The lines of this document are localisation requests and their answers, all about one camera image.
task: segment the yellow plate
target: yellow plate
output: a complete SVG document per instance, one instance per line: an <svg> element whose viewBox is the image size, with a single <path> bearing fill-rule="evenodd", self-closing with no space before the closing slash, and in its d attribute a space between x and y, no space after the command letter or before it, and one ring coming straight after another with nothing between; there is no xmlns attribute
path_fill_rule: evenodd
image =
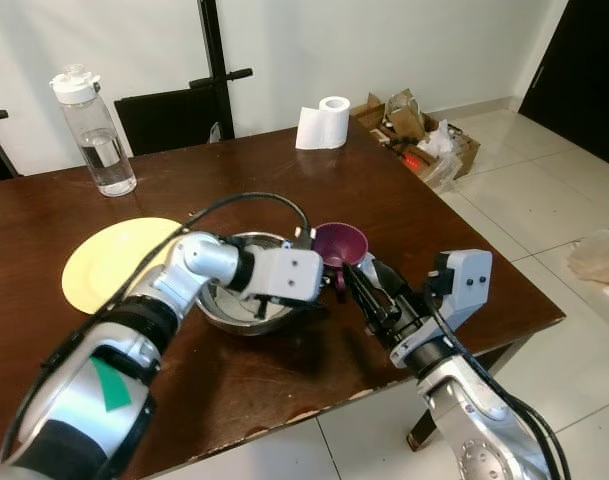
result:
<svg viewBox="0 0 609 480"><path fill-rule="evenodd" d="M62 272L64 296L78 310L94 313L133 273L142 258L179 223L166 218L135 218L100 230L69 257ZM170 245L150 265L164 262Z"/></svg>

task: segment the black cable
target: black cable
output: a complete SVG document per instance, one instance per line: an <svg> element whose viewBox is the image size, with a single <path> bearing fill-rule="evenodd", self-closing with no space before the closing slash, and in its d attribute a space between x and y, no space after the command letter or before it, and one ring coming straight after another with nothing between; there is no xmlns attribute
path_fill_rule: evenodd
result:
<svg viewBox="0 0 609 480"><path fill-rule="evenodd" d="M557 469L557 463L555 461L555 457L551 451L551 448L548 444L546 436L542 433L539 425L536 423L535 419L542 424L546 432L549 434L555 449L557 450L558 457L560 459L560 463L562 465L562 470L564 472L564 480L571 480L570 470L568 468L568 464L566 462L566 456L564 455L564 451L553 432L553 429L546 423L544 418L536 412L534 408L526 404L524 401L514 397L510 393L508 393L504 387L502 387L493 377L489 375L489 373L482 367L477 359L468 351L468 349L462 345L462 343L458 340L458 338L453 333L453 330L448 326L444 317L438 310L435 305L435 300L433 299L433 293L431 290L430 284L424 285L424 302L428 307L431 315L437 322L437 325L444 333L444 336L449 340L452 344L453 348L464 358L466 363L477 373L480 378L488 385L488 387L498 396L500 397L515 413L524 421L524 423L530 428L535 436L535 439L544 454L544 458L546 461L546 465L549 469L549 473L551 474L551 478L553 480L561 480L559 470Z"/></svg>
<svg viewBox="0 0 609 480"><path fill-rule="evenodd" d="M26 415L26 411L28 410L29 405L35 398L35 395L39 391L39 389L46 383L46 380L50 377L51 373L53 373L69 356L69 354L81 343L84 339L84 335L95 326L99 319L106 314L106 312L115 308L118 305L124 294L128 291L131 283L144 271L144 269L148 266L148 264L157 256L159 252L161 252L166 245L168 245L175 238L189 232L189 229L195 225L197 222L202 220L207 215L219 210L220 208L229 205L231 203L239 202L241 200L249 200L254 198L266 198L269 200L275 200L280 202L288 207L290 207L295 213L299 216L300 222L302 224L302 231L305 232L306 235L310 233L311 224L309 223L308 217L304 213L304 211L300 208L292 200L289 200L286 197L278 195L276 193L269 192L244 192L238 193L235 195L231 195L225 197L217 202L209 205L208 207L200 210L195 215L193 215L187 222L174 230L168 237L162 240L155 248L153 248L146 256L140 261L140 263L135 267L133 273L122 283L122 285L115 291L111 297L104 302L104 304L97 309L95 313L93 313L79 328L73 331L68 338L60 344L59 347L55 349L55 351L49 356L49 358L41 365L41 371L37 379L33 382L29 391L26 393L24 398L22 399L22 403L20 403L19 408L15 412L15 416L11 421L10 425L6 429L4 433L4 438L2 440L2 445L0 447L0 464L6 461L11 454L11 449L13 448L13 444L15 439L17 438L17 433L22 424L22 420L24 419L24 415Z"/></svg>

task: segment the water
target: water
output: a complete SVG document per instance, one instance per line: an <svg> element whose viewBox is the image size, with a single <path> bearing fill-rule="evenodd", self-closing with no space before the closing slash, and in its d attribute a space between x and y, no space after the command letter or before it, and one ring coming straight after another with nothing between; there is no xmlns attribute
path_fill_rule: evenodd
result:
<svg viewBox="0 0 609 480"><path fill-rule="evenodd" d="M103 195L125 195L137 185L131 165L114 130L100 128L85 133L80 150Z"/></svg>

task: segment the toilet paper roll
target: toilet paper roll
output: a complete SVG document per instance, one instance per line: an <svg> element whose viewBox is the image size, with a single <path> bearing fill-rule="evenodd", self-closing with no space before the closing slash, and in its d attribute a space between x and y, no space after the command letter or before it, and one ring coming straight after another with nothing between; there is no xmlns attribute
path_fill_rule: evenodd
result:
<svg viewBox="0 0 609 480"><path fill-rule="evenodd" d="M344 97L323 98L318 109L303 107L295 148L316 150L344 145L350 107L351 102Z"/></svg>

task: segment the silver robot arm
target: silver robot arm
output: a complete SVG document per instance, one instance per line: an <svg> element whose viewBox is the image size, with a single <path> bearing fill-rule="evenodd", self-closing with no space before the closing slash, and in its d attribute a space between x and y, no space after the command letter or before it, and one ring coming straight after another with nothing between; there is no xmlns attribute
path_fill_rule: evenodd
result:
<svg viewBox="0 0 609 480"><path fill-rule="evenodd" d="M322 260L311 250L239 247L209 233L180 237L100 319L33 397L0 480L119 476L155 410L149 386L201 288L209 281L244 299L311 302Z"/></svg>
<svg viewBox="0 0 609 480"><path fill-rule="evenodd" d="M452 330L486 303L491 263L490 252L481 250L438 256L428 282L445 292L440 313ZM453 449L463 479L550 478L538 443L445 341L421 293L372 255L359 267L345 267L345 276L370 332L390 351L391 362L418 379L418 394ZM383 291L389 303L378 303L372 288Z"/></svg>

